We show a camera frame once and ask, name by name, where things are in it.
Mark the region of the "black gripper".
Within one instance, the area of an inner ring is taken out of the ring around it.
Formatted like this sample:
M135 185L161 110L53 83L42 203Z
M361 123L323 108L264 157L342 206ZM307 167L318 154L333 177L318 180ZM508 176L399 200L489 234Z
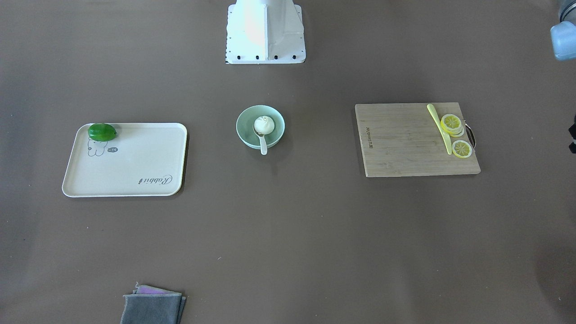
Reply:
M569 134L572 136L572 143L568 146L572 154L576 154L576 117L574 117L574 122L568 128Z

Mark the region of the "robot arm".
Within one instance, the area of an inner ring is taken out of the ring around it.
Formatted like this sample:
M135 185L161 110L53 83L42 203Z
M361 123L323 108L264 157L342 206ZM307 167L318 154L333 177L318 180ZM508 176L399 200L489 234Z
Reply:
M557 61L570 61L576 58L576 2L557 3L559 22L550 29L553 54Z

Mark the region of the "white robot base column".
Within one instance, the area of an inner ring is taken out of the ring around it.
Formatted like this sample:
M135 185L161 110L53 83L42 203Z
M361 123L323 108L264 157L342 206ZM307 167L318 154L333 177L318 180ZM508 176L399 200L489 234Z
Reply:
M306 60L301 6L292 0L237 0L228 7L226 64Z

